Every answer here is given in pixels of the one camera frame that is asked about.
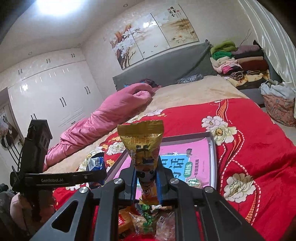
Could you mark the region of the blue wafer packet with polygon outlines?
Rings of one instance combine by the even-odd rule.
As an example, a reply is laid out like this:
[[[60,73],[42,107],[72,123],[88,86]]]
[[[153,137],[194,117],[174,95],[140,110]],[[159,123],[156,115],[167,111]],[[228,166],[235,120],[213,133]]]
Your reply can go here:
[[[88,183],[90,189],[95,189],[104,185],[107,171],[102,156],[91,158],[86,167],[86,171],[92,174],[91,181]]]

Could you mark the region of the clear pastry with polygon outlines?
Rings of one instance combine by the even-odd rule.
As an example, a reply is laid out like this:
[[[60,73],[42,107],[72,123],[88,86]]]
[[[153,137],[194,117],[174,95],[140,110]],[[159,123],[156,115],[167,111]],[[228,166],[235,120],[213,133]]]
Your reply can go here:
[[[175,212],[164,212],[159,216],[156,228],[156,240],[176,240],[175,234]]]

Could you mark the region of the orange rice cake packet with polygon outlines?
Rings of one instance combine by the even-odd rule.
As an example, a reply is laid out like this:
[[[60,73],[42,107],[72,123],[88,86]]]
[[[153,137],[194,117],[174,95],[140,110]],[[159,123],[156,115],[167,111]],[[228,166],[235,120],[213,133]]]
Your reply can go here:
[[[118,213],[118,233],[121,234],[133,228],[130,207],[119,210]]]

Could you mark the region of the grey headboard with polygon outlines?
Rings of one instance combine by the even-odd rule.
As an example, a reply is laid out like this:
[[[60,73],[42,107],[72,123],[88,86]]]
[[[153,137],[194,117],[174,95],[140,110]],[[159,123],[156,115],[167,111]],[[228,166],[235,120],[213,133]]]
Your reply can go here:
[[[113,77],[117,91],[126,85],[150,79],[163,87],[178,83],[182,78],[193,75],[216,75],[212,67],[211,44],[208,40],[201,44],[177,49],[140,63]]]

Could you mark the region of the beige bed sheet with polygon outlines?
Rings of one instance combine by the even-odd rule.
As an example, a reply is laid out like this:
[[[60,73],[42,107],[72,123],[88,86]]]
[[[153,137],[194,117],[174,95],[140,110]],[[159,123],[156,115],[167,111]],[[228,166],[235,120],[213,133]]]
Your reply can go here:
[[[130,119],[137,120],[145,115],[159,115],[162,110],[177,106],[202,104],[227,98],[246,97],[245,94],[237,90],[224,78],[210,75],[196,82],[174,84],[154,90],[154,95],[149,104]],[[49,167],[45,173],[76,171],[79,165],[84,161],[87,153],[91,151],[95,145],[103,142],[115,132],[116,128],[87,147],[75,152],[54,166]]]

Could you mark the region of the black green pea snack pack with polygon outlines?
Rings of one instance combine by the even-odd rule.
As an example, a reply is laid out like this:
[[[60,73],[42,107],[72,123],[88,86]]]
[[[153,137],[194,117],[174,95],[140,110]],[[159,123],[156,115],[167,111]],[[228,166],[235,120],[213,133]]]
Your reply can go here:
[[[147,220],[149,228],[154,229],[159,219],[158,209],[152,209],[151,205],[140,203],[136,203],[135,208],[137,209],[138,213]]]

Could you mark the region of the blue patterned cloth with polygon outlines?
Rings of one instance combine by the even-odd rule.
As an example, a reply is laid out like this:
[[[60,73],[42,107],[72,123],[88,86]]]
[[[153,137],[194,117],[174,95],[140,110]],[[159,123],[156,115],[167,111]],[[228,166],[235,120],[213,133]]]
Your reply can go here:
[[[177,81],[177,84],[183,84],[183,83],[191,83],[191,82],[196,82],[199,80],[202,80],[204,77],[202,74],[195,74],[192,76],[188,77],[183,77]]]

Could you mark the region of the flower triptych wall painting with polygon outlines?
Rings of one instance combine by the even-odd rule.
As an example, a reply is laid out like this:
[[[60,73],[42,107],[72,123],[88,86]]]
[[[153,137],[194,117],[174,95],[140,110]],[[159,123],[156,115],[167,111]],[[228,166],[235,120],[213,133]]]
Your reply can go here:
[[[187,15],[174,3],[127,23],[109,42],[124,70],[168,49],[198,41]]]

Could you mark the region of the floral basket with clothes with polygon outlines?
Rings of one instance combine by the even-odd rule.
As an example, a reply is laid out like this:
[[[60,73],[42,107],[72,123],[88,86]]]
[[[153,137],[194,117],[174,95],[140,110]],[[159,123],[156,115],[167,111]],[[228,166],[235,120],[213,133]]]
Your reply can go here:
[[[259,90],[271,118],[282,125],[295,127],[295,91],[272,79],[262,83]]]

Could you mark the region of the white satin curtain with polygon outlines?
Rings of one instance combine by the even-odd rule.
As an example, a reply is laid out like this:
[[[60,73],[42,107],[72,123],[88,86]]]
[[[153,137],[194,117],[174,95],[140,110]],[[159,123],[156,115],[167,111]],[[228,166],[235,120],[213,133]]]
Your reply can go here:
[[[255,31],[256,40],[266,53],[285,87],[295,92],[295,46],[283,26],[258,1],[239,1]]]

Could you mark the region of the yellow cow snack packet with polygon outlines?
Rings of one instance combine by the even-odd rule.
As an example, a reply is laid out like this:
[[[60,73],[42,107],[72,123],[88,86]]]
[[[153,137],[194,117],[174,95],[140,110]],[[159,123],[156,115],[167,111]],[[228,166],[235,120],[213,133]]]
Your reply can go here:
[[[141,200],[147,205],[158,205],[156,169],[164,134],[162,120],[148,120],[130,125],[118,125],[118,135],[135,167],[141,186]]]

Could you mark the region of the dark shallow box tray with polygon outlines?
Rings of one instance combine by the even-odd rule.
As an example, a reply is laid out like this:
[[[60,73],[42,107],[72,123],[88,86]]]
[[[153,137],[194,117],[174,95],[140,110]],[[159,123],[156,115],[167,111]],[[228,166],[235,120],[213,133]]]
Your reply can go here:
[[[106,181],[118,178],[121,170],[130,166],[131,158],[116,135],[102,145],[106,151]],[[189,186],[203,188],[217,186],[216,147],[210,132],[165,137],[159,157],[162,165],[172,171],[173,176]]]

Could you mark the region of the green label rice cracker pack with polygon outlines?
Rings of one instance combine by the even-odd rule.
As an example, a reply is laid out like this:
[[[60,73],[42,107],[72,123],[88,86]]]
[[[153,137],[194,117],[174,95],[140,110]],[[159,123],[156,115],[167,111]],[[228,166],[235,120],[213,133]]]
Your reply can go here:
[[[148,234],[149,225],[147,223],[147,220],[143,216],[130,213],[130,217],[132,219],[133,227],[137,235]]]

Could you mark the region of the pink Chinese workbook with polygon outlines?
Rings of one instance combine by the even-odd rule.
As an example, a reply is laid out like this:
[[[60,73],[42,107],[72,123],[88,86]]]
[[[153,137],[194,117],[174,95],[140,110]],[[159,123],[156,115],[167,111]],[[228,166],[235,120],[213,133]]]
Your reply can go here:
[[[210,137],[194,134],[163,138],[159,156],[174,178],[192,187],[216,187],[216,157]]]

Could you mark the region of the pink quilt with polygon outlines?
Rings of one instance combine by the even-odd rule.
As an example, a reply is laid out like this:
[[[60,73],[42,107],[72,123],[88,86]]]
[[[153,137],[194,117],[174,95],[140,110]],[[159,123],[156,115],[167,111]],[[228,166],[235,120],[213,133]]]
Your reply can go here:
[[[146,83],[135,83],[110,95],[90,117],[84,118],[60,135],[58,144],[48,150],[43,170],[87,147],[145,108],[154,95]]]

